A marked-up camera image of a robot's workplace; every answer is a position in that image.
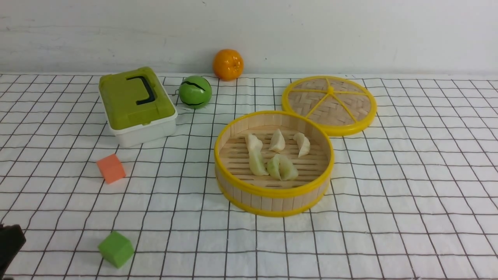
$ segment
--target green ball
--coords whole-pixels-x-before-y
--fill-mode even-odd
[[[198,109],[209,103],[212,89],[209,82],[203,77],[190,76],[180,84],[178,94],[183,104]]]

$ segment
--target lid center knob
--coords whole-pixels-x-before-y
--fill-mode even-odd
[[[334,87],[329,86],[329,87],[327,88],[327,94],[329,94],[329,95],[334,95]]]

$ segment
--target green plastic box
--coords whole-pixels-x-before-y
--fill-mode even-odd
[[[150,67],[102,76],[99,91],[111,132],[122,147],[175,132],[178,113]]]

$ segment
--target toy orange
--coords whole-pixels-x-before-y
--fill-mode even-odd
[[[223,49],[213,60],[213,71],[224,81],[234,80],[244,71],[244,60],[236,50]]]

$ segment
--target white wall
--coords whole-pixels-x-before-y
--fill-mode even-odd
[[[0,71],[498,73],[496,0],[0,0]]]

